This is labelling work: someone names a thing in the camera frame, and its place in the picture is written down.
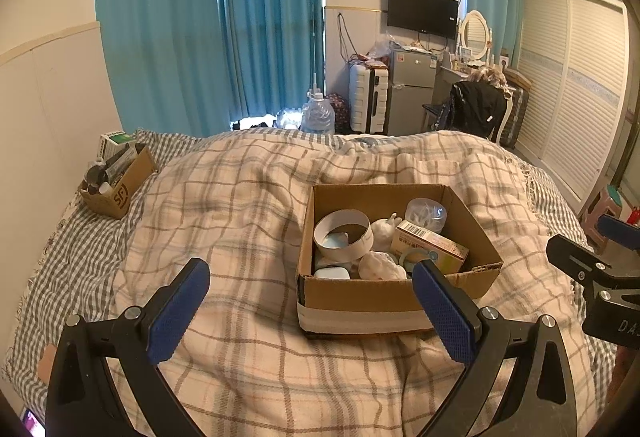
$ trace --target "oval mirror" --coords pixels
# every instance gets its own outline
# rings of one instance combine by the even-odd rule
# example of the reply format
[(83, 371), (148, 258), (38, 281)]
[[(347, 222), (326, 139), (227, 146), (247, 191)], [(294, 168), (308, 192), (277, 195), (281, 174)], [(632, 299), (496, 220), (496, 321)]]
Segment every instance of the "oval mirror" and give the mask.
[(469, 11), (460, 25), (460, 44), (471, 49), (471, 59), (479, 60), (487, 52), (489, 27), (479, 11)]

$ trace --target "small cardboard box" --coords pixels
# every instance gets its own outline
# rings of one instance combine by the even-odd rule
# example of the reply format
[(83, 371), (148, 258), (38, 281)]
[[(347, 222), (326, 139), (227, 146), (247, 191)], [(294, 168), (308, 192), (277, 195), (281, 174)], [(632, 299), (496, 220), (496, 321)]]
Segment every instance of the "small cardboard box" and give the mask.
[[(391, 252), (399, 257), (411, 247), (419, 247), (428, 251), (428, 258), (433, 261), (443, 274), (452, 274), (460, 271), (460, 268), (465, 263), (466, 255), (469, 254), (469, 250), (463, 245), (404, 220), (394, 231)], [(425, 258), (427, 257), (420, 253), (410, 253), (404, 261), (415, 263)]]
[(156, 163), (151, 157), (148, 147), (144, 146), (110, 195), (91, 195), (82, 190), (81, 187), (78, 187), (78, 191), (90, 210), (102, 215), (108, 215), (114, 219), (121, 219), (129, 211), (133, 194), (140, 188), (146, 178), (155, 171)]
[(404, 216), (410, 200), (425, 197), (447, 209), (442, 235), (468, 248), (459, 273), (448, 274), (455, 286), (474, 299), (487, 292), (502, 261), (484, 230), (455, 192), (430, 184), (320, 184), (306, 205), (296, 286), (298, 320), (310, 333), (363, 335), (424, 331), (433, 328), (414, 295), (411, 280), (336, 280), (312, 276), (314, 227), (324, 216), (346, 208), (375, 221), (397, 212)]
[(124, 146), (125, 143), (130, 143), (131, 141), (135, 141), (134, 138), (123, 130), (101, 134), (98, 157), (102, 157), (104, 160), (107, 160), (111, 156), (117, 154), (118, 150)]

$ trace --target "open cardboard box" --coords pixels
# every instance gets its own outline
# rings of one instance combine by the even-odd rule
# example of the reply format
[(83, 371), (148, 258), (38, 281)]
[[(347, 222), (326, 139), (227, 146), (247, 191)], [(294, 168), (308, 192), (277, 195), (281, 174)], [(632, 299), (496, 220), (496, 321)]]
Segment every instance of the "open cardboard box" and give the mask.
[(146, 178), (156, 171), (156, 163), (148, 147), (142, 143), (136, 143), (136, 150), (138, 156), (129, 165), (109, 195), (91, 195), (81, 189), (82, 185), (78, 187), (82, 199), (91, 211), (108, 215), (114, 219), (121, 219), (127, 214), (133, 194)]
[(420, 307), (411, 280), (336, 280), (313, 274), (314, 227), (337, 210), (360, 210), (375, 221), (397, 212), (404, 216), (410, 200), (425, 197), (447, 209), (444, 237), (469, 249), (459, 273), (447, 278), (474, 299), (494, 282), (502, 261), (484, 230), (456, 193), (433, 184), (319, 184), (306, 205), (298, 257), (298, 320), (310, 333), (357, 335), (424, 331), (433, 328)]

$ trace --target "plastic container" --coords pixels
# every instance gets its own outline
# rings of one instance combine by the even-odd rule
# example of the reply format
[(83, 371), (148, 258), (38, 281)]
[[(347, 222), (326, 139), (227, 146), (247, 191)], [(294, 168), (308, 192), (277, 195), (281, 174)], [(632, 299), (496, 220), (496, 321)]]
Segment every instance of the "plastic container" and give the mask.
[(282, 109), (276, 116), (275, 127), (284, 130), (298, 130), (302, 121), (302, 109)]
[(447, 210), (431, 199), (413, 199), (406, 205), (404, 218), (417, 226), (440, 233), (447, 222)]
[(309, 101), (302, 106), (300, 130), (309, 134), (334, 134), (335, 112), (329, 100), (316, 90), (308, 91)]

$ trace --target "pink stool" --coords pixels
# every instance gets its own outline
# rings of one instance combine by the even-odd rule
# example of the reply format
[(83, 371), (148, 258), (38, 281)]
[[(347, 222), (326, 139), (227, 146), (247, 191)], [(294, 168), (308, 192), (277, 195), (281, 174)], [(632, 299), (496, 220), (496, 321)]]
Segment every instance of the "pink stool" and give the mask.
[(611, 215), (619, 218), (622, 213), (622, 199), (615, 186), (605, 186), (602, 191), (591, 203), (591, 206), (585, 210), (580, 218), (580, 227), (587, 235), (589, 243), (594, 246), (596, 254), (600, 255), (609, 242), (596, 229), (596, 223), (602, 215)]

